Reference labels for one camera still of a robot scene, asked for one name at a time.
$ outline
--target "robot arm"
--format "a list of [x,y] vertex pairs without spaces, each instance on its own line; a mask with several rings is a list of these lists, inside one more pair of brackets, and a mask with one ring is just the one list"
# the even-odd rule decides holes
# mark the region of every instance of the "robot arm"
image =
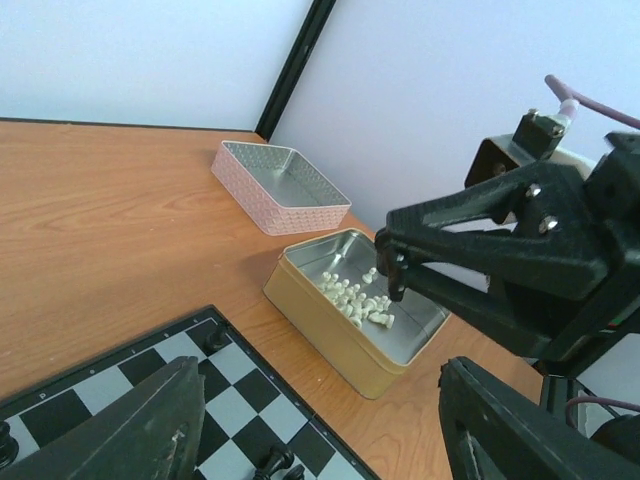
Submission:
[[[585,179],[576,166],[552,161],[555,126],[528,113],[511,146],[485,140],[468,188],[389,212],[375,245],[391,299],[412,289],[514,354],[538,359],[541,372],[577,376],[640,331],[640,136],[607,135],[613,151]],[[514,218],[513,230],[447,229]],[[436,272],[432,262],[487,275],[489,291]]]

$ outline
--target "black wall edge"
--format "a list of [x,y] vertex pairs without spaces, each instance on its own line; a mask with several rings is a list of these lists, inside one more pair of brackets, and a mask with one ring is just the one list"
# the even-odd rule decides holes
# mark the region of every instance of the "black wall edge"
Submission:
[[273,135],[335,3],[336,0],[313,1],[256,126],[255,132],[265,140]]

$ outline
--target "pink cable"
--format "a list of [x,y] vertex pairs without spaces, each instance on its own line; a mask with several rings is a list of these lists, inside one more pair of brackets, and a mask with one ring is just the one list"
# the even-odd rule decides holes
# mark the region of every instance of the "pink cable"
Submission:
[[598,112],[605,117],[609,117],[629,127],[640,129],[640,118],[632,117],[631,115],[622,113],[600,102],[596,102],[589,97],[585,97],[581,93],[576,92],[569,85],[561,82],[554,75],[547,75],[544,77],[544,81],[561,102],[568,99],[575,99],[580,102],[581,105],[584,105],[594,112]]
[[594,396],[585,396],[585,397],[575,397],[567,402],[567,406],[565,407],[565,417],[567,419],[567,425],[573,428],[577,428],[573,418],[571,418],[571,409],[580,403],[597,403],[598,405],[606,405],[609,407],[616,408],[624,408],[625,410],[631,410],[632,412],[640,413],[640,405],[636,405],[635,403],[623,402],[620,400],[614,400],[612,398],[604,398],[604,397],[594,397]]

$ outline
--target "bolt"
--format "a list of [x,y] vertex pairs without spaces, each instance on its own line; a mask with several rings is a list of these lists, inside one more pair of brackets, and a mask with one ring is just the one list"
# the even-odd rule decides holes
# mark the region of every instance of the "bolt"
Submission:
[[564,127],[561,127],[560,125],[556,125],[555,127],[553,127],[551,129],[551,134],[554,137],[559,137],[560,135],[562,135],[564,133]]
[[538,185],[537,183],[532,183],[531,185],[529,185],[529,188],[527,188],[526,196],[527,198],[537,197],[541,191],[542,188],[540,188],[540,185]]
[[507,173],[507,167],[504,163],[498,162],[493,166],[494,177],[499,177],[500,175],[504,175],[505,173]]
[[558,219],[552,215],[547,215],[538,225],[538,232],[545,234],[558,226]]

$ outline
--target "white wall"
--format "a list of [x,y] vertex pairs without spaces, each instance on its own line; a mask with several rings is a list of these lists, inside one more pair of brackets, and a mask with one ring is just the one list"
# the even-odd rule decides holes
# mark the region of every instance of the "white wall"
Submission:
[[3,0],[0,116],[253,130],[311,0]]
[[[547,73],[640,115],[639,51],[633,0],[342,0],[272,142],[303,152],[378,228],[389,209],[462,189],[484,137],[513,132],[531,107],[554,112]],[[598,159],[620,128],[581,110],[563,146]],[[640,349],[626,358],[640,368]],[[634,377],[585,378],[640,402]]]

